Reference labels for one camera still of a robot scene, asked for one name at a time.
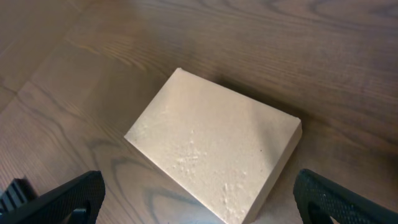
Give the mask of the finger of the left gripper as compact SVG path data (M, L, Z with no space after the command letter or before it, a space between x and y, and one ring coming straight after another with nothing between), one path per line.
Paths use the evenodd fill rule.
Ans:
M9 213L38 197L26 179L13 179L6 190L1 192L1 213Z

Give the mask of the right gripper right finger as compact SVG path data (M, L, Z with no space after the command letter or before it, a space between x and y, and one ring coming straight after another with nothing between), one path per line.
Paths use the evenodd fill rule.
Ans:
M309 169L300 170L293 193L304 223L397 223L396 212Z

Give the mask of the cardboard box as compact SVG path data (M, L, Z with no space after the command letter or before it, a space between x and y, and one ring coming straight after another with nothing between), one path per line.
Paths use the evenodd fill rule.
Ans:
M225 223L251 223L301 120L178 68L125 138Z

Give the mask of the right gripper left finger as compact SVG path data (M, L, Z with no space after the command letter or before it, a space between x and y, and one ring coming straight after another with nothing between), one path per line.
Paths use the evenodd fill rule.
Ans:
M88 171L9 213L1 223L95 223L106 188L102 173Z

